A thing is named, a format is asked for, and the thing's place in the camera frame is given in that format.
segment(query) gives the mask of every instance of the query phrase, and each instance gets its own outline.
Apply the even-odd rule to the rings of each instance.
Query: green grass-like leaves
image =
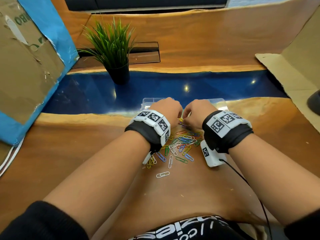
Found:
[[[94,31],[85,27],[85,36],[93,44],[95,50],[89,48],[78,49],[78,51],[94,56],[106,69],[123,67],[127,64],[128,55],[134,46],[134,39],[130,43],[134,29],[131,29],[127,35],[129,26],[130,24],[122,26],[120,19],[116,24],[115,18],[111,25],[102,25],[96,21],[96,26],[92,27]]]

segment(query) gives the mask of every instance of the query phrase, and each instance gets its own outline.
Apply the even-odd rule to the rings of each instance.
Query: clear plastic organizer box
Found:
[[[162,99],[165,99],[165,98],[164,97],[145,97],[142,100],[141,109],[148,109],[151,106],[151,104]],[[228,110],[227,103],[223,98],[212,98],[207,100],[209,100],[210,103],[214,107],[216,107],[218,110]]]

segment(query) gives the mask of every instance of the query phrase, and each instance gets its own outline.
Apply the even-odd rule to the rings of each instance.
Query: pile of paper clips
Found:
[[[182,125],[182,127],[185,127],[182,123],[182,119],[179,119],[179,124]],[[160,150],[164,150],[165,156],[168,156],[169,151],[171,151],[171,153],[176,157],[176,160],[181,161],[185,164],[188,163],[188,160],[193,162],[194,159],[188,154],[188,152],[192,148],[191,145],[194,145],[195,147],[200,145],[202,141],[202,134],[203,132],[193,133],[193,132],[187,132],[185,130],[182,130],[176,133],[178,137],[175,139],[173,135],[170,134],[169,140],[171,140],[172,142],[170,143],[170,145],[164,145]],[[182,156],[184,156],[186,159],[182,158],[182,156],[179,157],[178,153],[182,153]],[[157,152],[156,155],[158,156],[158,158],[160,158],[161,161],[166,162],[166,158],[160,152]],[[149,161],[147,162],[146,167],[151,168],[151,166],[153,166],[156,163],[157,161],[154,155],[152,155]],[[172,163],[173,163],[173,156],[170,156],[168,168],[172,167]],[[162,177],[168,176],[169,174],[170,172],[159,173],[156,175],[156,177],[162,178]]]

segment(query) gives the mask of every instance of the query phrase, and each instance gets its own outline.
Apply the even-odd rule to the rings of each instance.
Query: black shirt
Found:
[[[284,229],[290,240],[315,239],[319,235],[320,209],[300,219]],[[4,239],[32,240],[88,240],[85,230],[73,218],[55,206],[37,201],[0,234]],[[252,240],[234,222],[228,222],[219,216],[200,216],[173,222],[131,239],[216,239],[216,240]]]

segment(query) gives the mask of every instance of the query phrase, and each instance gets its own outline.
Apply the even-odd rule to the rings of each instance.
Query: wristband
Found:
[[[215,111],[202,123],[204,139],[210,150],[229,153],[246,136],[253,133],[251,123],[231,111]]]
[[[139,132],[150,143],[150,152],[143,161],[146,164],[150,156],[158,152],[169,139],[170,123],[158,111],[145,109],[130,120],[125,131],[128,130]]]

